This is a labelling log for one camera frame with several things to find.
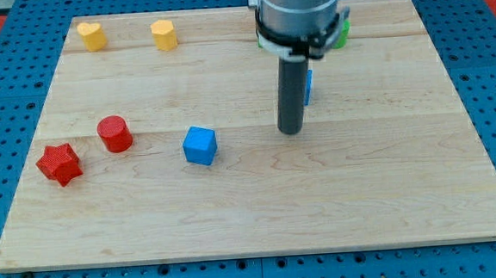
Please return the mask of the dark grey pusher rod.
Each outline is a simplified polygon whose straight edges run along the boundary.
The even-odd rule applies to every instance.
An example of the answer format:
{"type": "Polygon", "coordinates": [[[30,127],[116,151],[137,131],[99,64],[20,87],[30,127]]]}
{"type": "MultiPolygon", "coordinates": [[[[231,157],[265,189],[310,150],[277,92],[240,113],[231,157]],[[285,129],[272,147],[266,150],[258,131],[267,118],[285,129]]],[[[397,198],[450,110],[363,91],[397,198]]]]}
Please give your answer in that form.
{"type": "Polygon", "coordinates": [[[277,127],[290,135],[302,129],[308,60],[290,62],[279,59],[277,127]]]}

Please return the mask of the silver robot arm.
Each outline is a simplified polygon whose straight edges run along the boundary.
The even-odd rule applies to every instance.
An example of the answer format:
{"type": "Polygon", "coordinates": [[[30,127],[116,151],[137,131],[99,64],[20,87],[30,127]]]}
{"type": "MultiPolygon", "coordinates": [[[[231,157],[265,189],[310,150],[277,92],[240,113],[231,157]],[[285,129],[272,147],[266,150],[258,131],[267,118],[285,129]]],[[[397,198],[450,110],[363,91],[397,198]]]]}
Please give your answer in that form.
{"type": "Polygon", "coordinates": [[[277,128],[290,135],[304,121],[310,59],[336,45],[349,18],[338,0],[256,0],[258,44],[278,57],[277,128]]]}

